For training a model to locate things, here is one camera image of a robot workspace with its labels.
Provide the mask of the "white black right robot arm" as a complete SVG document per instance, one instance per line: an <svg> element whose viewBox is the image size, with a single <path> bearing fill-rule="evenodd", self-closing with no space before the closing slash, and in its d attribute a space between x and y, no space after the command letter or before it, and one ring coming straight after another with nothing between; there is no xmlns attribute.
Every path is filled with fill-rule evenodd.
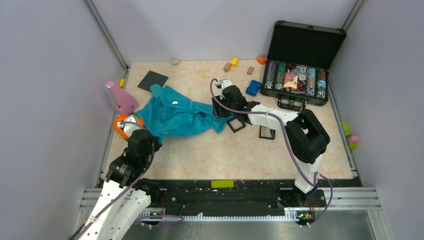
<svg viewBox="0 0 424 240"><path fill-rule="evenodd" d="M283 111L267 107L257 101L247 101L241 90L228 79L212 79L210 88L217 87L219 95L212 95L213 113L216 118L237 120L246 125L265 127L283 134L284 142L296 169L296 190L293 200L299 206L307 206L314 198L317 175L324 153L331 142L330 136L309 110Z"/></svg>

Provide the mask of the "teal garment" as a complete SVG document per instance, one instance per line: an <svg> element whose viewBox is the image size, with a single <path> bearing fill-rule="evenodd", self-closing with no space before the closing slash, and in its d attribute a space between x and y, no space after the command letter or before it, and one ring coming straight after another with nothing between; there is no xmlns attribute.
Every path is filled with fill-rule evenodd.
<svg viewBox="0 0 424 240"><path fill-rule="evenodd" d="M150 92L152 98L136 114L159 143L166 137L191 137L208 130L219 134L226 127L228 118L216 118L211 104L193 101L170 86L155 84L150 87Z"/></svg>

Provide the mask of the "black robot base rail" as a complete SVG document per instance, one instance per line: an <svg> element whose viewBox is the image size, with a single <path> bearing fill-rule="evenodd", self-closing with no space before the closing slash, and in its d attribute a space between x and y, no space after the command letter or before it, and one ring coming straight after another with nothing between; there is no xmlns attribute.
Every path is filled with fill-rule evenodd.
<svg viewBox="0 0 424 240"><path fill-rule="evenodd" d="M166 215L205 217L284 216L285 208L317 210L327 205L323 190L303 194L293 180L233 180L231 187L214 188L211 180L158 180L160 191L150 208Z"/></svg>

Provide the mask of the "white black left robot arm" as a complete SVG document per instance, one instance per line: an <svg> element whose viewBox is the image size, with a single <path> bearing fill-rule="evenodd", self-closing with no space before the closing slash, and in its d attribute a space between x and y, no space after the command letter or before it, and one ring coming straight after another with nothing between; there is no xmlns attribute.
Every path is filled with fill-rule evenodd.
<svg viewBox="0 0 424 240"><path fill-rule="evenodd" d="M74 240L121 240L145 208L160 202L158 183L144 174L162 145L137 114L119 116L114 128L127 147L110 163L100 196Z"/></svg>

